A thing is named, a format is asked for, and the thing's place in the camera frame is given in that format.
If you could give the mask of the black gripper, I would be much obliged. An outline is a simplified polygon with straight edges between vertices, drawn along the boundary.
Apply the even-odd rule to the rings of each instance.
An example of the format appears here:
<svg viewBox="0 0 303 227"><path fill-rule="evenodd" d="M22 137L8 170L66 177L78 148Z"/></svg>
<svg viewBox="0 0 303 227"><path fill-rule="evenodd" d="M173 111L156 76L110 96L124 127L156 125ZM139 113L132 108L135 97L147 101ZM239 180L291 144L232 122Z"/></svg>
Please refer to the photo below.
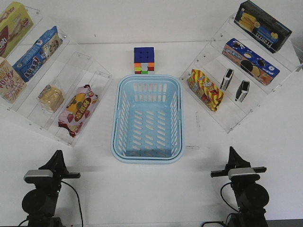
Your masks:
<svg viewBox="0 0 303 227"><path fill-rule="evenodd" d="M69 172L67 170L62 150L56 150L50 160L38 169L41 173L41 181L45 183L60 182L62 179L78 179L80 172Z"/></svg>
<svg viewBox="0 0 303 227"><path fill-rule="evenodd" d="M244 160L241 156L239 156L232 146L229 148L228 164L231 166L250 166L250 162ZM226 166L224 170L211 171L210 176L212 178L221 176L228 176L229 178L232 178L235 176L257 175L259 173L266 172L266 170L267 168L264 166L234 168Z"/></svg>

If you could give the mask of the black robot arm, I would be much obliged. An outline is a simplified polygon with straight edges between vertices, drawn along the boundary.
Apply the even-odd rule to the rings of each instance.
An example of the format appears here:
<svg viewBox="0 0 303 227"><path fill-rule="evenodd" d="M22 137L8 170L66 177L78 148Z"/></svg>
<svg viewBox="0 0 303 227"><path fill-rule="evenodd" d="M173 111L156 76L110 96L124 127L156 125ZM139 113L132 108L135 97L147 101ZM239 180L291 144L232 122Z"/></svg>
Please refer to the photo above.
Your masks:
<svg viewBox="0 0 303 227"><path fill-rule="evenodd" d="M61 150L57 150L45 165L27 171L24 181L36 187L22 200L22 209L28 214L28 226L62 227L61 219L54 216L62 180L78 178L79 172L71 173L67 170Z"/></svg>
<svg viewBox="0 0 303 227"><path fill-rule="evenodd" d="M252 167L230 146L228 163L223 170L212 171L211 177L228 176L237 202L235 213L226 219L226 227L266 227L266 210L269 202L267 190L256 181L267 168Z"/></svg>

